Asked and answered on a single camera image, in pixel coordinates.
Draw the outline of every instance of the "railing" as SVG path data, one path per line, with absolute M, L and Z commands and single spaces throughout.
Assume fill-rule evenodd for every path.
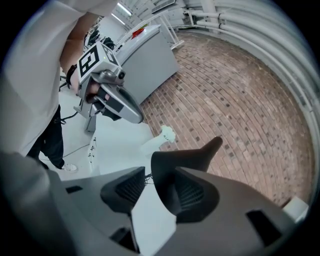
M 161 25 L 161 32 L 164 35 L 164 37 L 166 38 L 168 44 L 170 45 L 171 50 L 173 50 L 174 48 L 176 48 L 177 46 L 181 45 L 184 43 L 183 40 L 179 40 L 175 30 L 173 29 L 173 27 L 171 26 L 170 22 L 168 21 L 167 17 L 166 17 L 166 13 L 168 11 L 165 10 L 163 12 L 160 12 L 156 15 L 151 16 L 150 18 L 141 21 L 138 25 L 136 25 L 134 28 L 132 28 L 129 32 L 127 32 L 123 38 L 121 38 L 117 43 L 116 46 L 113 49 L 113 52 L 117 52 L 118 49 L 125 44 L 128 40 L 131 39 L 132 37 L 132 33 L 137 31 L 138 29 L 144 27 L 145 25 L 155 25 L 155 24 L 160 24 Z
M 261 12 L 239 15 L 217 9 L 215 13 L 200 10 L 186 10 L 189 25 L 175 28 L 202 28 L 219 32 L 219 38 L 241 45 L 252 51 L 266 63 L 284 82 L 298 102 L 309 126 L 315 156 L 315 180 L 320 178 L 320 76 L 313 56 L 308 51 L 308 43 L 294 29 L 294 25 L 279 26 L 275 19 L 262 17 Z M 217 18 L 208 22 L 202 18 Z M 279 15 L 279 22 L 287 23 L 286 17 Z

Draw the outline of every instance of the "white wall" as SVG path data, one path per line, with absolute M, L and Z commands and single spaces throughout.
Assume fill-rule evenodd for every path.
M 117 43 L 118 40 L 127 32 L 126 28 L 113 16 L 104 17 L 100 21 L 98 30 L 101 37 L 111 38 L 114 43 Z

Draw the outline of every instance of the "hand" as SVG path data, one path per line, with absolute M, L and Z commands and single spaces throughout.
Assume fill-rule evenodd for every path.
M 76 69 L 70 77 L 71 88 L 77 94 L 79 89 L 79 77 L 78 77 L 78 70 Z M 92 81 L 89 85 L 89 93 L 88 95 L 96 95 L 100 88 L 100 84 L 96 81 Z M 110 96 L 108 94 L 105 95 L 105 99 L 109 100 Z

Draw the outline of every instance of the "black pants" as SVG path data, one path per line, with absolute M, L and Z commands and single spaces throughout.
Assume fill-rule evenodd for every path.
M 27 154 L 42 164 L 45 169 L 48 166 L 39 160 L 40 151 L 49 158 L 50 162 L 57 168 L 61 169 L 65 161 L 62 159 L 64 155 L 64 141 L 62 138 L 62 126 L 60 122 L 55 123 L 55 119 L 61 118 L 60 105 L 56 110 L 51 122 L 35 141 L 34 145 Z

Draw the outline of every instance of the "person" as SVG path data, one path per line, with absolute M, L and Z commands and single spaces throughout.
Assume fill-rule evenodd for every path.
M 116 0 L 53 0 L 27 22 L 7 54 L 0 77 L 0 150 L 39 160 L 43 152 L 58 170 L 76 172 L 63 160 L 60 118 L 60 68 L 67 74 L 84 51 L 84 37 Z M 70 85 L 78 92 L 75 69 Z M 89 93 L 96 94 L 93 83 Z

